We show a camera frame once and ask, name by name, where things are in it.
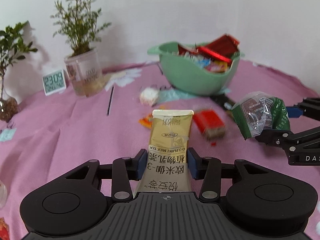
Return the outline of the cream plant milk tea pouch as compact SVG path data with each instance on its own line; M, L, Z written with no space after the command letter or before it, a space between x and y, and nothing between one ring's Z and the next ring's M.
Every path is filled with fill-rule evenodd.
M187 148L194 111L155 109L144 174L139 192L188 192L191 190Z

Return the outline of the green snack packet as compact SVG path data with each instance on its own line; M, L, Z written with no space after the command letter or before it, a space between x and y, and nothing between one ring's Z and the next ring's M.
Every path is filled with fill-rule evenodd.
M246 140L261 135L266 129L290 129L283 100L264 92L247 94L232 107L232 115Z

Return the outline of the small red snack packet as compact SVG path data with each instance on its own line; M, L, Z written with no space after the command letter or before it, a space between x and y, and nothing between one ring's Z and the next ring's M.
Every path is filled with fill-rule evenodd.
M225 135L225 123L212 109L202 109L200 111L196 111L193 116L193 121L198 127L200 133L207 140L221 138Z

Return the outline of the yellow snack bag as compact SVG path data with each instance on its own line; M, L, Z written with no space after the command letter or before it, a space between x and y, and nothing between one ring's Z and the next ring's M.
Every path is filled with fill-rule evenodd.
M212 63L205 67L205 70L212 73L225 73L229 70L228 65Z

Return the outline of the long red snack bar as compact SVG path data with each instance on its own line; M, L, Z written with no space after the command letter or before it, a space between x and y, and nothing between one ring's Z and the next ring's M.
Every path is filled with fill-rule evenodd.
M213 50L210 50L207 47L199 46L199 47L197 47L197 51L199 54L201 54L202 56L204 56L206 58L226 62L228 65L232 64L232 59L225 57L225 56L223 56Z

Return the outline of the red white sweet bag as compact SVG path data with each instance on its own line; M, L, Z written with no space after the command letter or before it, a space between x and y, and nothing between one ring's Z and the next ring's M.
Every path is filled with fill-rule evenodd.
M198 50L196 48L191 48L182 44L178 44L178 54L183 56L185 54L189 54L189 55L197 55L198 54Z

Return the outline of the dark red snack packet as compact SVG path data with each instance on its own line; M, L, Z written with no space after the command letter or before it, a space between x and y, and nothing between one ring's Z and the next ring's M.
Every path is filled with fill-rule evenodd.
M234 53L239 51L239 44L240 42L232 35L225 34L220 38L215 39L213 42L204 45L204 47L224 57L231 57Z

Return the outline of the white pink wrapped candy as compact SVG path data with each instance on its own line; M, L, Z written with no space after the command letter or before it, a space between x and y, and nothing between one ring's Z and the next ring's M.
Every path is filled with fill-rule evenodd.
M141 91L139 95L140 103L144 105L153 106L157 103L159 98L159 89L147 87Z

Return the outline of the green plastic bowl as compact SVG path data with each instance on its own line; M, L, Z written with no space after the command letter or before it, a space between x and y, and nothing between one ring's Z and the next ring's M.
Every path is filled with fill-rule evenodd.
M200 68L191 59L178 56L178 42L171 41L148 49L149 55L158 55L163 75L169 83L182 91L211 96L228 87L236 74L243 52L232 56L232 65L224 73L213 73Z

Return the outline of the pink tablecloth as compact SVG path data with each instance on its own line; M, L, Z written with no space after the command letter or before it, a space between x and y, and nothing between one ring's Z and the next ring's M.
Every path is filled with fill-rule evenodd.
M19 209L29 192L90 159L108 164L147 148L150 131L139 120L152 108L140 103L140 91L149 86L169 88L169 83L157 63L117 66L112 72L108 87L95 96L78 97L72 87L50 96L38 92L23 100L20 113L11 122L1 123L1 129L10 128L13 134L12 139L1 143L1 181L8 191L1 217L8 224L11 239L21 239L27 233ZM200 156L216 157L224 163L246 159L319 188L318 167L290 166L280 148L245 140L233 120L209 98L162 106L212 109L225 122L225 136L214 143L192 127L189 146Z

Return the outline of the white digital clock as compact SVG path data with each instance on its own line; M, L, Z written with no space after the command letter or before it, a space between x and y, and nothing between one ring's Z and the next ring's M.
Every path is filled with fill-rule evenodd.
M62 92L67 88L64 70L60 69L43 76L42 83L46 96Z

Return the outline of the clear drinking glass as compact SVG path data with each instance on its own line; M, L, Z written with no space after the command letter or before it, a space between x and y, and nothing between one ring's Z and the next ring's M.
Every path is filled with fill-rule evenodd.
M2 181L0 181L0 209L2 209L6 202L8 197L8 191L7 187L3 184Z

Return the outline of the red packet at edge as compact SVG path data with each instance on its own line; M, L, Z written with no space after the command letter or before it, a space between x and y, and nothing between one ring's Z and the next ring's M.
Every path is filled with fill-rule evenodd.
M0 218L0 240L10 240L9 226L4 218Z

